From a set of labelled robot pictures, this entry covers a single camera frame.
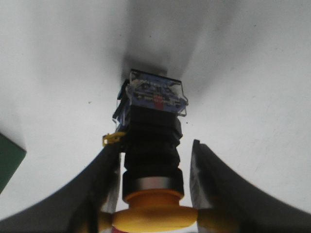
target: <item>green object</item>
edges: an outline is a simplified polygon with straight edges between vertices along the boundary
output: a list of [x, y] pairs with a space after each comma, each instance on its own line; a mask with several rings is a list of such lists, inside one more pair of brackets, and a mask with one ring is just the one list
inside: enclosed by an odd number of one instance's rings
[[0, 193], [24, 159], [26, 151], [0, 134]]

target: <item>yellow clip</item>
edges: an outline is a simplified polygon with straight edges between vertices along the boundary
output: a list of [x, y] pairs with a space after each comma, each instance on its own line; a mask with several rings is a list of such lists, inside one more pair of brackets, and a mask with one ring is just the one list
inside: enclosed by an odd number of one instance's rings
[[103, 136], [103, 146], [106, 146], [107, 144], [119, 142], [121, 137], [123, 137], [126, 134], [126, 132], [115, 132], [113, 134], [106, 134]]

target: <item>red marking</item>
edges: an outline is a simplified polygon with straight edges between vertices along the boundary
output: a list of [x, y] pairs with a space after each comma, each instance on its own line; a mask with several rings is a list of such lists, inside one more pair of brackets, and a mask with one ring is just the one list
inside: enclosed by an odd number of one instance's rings
[[154, 95], [155, 107], [158, 110], [163, 110], [163, 98], [159, 95]]
[[126, 233], [126, 232], [120, 231], [117, 228], [112, 227], [112, 233]]

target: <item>white surface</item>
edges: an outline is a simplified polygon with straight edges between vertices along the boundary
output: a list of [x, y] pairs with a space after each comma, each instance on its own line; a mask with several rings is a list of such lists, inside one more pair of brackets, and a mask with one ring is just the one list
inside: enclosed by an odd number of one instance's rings
[[[96, 156], [114, 131], [128, 61], [183, 81], [183, 205], [196, 138], [262, 190], [311, 212], [310, 11], [308, 0], [2, 0], [0, 132], [27, 155], [0, 195], [0, 218], [55, 192]], [[189, 231], [196, 227], [179, 232]]]

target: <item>white backdrop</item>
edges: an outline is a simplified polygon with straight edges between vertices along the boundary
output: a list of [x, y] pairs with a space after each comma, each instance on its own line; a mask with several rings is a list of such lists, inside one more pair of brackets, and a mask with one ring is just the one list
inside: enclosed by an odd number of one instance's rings
[[311, 212], [310, 11], [309, 0], [0, 1], [0, 132], [27, 150], [0, 195], [0, 218], [96, 156], [130, 66], [183, 81], [183, 205], [196, 138]]

